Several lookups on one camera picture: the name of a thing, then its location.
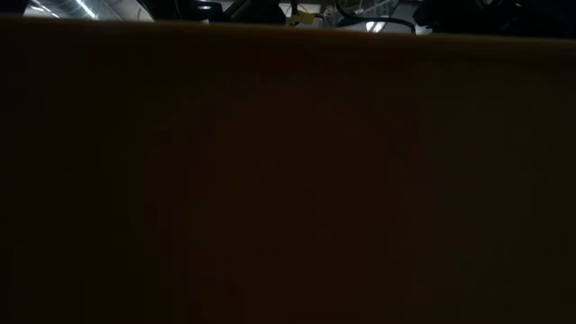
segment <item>dark brown surface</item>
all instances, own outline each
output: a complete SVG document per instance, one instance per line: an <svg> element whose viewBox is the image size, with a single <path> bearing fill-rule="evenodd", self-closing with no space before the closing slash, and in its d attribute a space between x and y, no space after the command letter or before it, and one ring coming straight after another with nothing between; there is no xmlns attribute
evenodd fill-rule
<svg viewBox="0 0 576 324"><path fill-rule="evenodd" d="M0 35L7 320L576 320L574 43Z"/></svg>

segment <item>brown panel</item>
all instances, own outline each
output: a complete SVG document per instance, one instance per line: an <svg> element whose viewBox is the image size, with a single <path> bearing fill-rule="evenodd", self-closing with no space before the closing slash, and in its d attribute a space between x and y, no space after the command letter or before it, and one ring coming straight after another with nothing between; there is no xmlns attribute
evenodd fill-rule
<svg viewBox="0 0 576 324"><path fill-rule="evenodd" d="M574 43L0 35L6 321L576 320Z"/></svg>

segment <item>yellow object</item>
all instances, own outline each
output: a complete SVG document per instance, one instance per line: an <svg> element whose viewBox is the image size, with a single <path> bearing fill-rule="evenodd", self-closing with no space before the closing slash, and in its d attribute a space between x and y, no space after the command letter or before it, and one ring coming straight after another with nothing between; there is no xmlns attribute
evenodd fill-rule
<svg viewBox="0 0 576 324"><path fill-rule="evenodd" d="M305 13L299 10L296 15L290 17L290 25L294 25L296 23L313 24L314 13Z"/></svg>

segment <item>cable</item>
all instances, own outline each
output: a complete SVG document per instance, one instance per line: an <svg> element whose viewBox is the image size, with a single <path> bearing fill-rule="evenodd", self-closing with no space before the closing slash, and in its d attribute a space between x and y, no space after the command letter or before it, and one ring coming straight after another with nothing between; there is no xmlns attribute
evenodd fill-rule
<svg viewBox="0 0 576 324"><path fill-rule="evenodd" d="M347 13L346 11L344 11L344 9L342 9L342 6L340 6L340 0L334 0L335 5L336 5L336 9L338 10L338 12L340 14L342 14L342 16L344 18L350 19L350 20L355 20L357 22L375 22L375 23L397 23L397 24L403 24L404 26L407 26L410 28L410 32L415 34L416 33L416 26L414 25L414 23L412 22L407 22L405 20L402 19L398 19L398 18L390 18L390 17L358 17L357 15L353 15L350 13Z"/></svg>
<svg viewBox="0 0 576 324"><path fill-rule="evenodd" d="M303 6L302 4L298 4L298 6L299 6L300 8L302 8L306 14L308 13L308 9L306 9L305 6ZM290 10L290 9L291 9L291 7L287 7L287 8L286 8L286 11L284 11L284 15L287 15L287 14L288 14L288 10Z"/></svg>
<svg viewBox="0 0 576 324"><path fill-rule="evenodd" d="M176 7L176 13L178 14L178 18L182 20L182 15L180 14L180 5L178 4L178 0L174 0L174 5Z"/></svg>
<svg viewBox="0 0 576 324"><path fill-rule="evenodd" d="M144 1L142 1L142 0L136 0L136 2L137 2L139 5L143 6L144 9L145 9L145 10L148 12L148 14L150 15L150 17L152 17L152 12L148 9L148 7L146 6L146 4L144 4Z"/></svg>
<svg viewBox="0 0 576 324"><path fill-rule="evenodd" d="M371 7L366 8L366 10L363 10L362 12L363 12L363 13L367 13L367 12L369 12L369 11L372 11L372 10L378 8L378 7L381 7L381 6L383 6L383 5L388 4L390 1L392 1L392 0L384 0L384 1L380 2L380 3L377 4L377 5L373 5L373 6L371 6Z"/></svg>

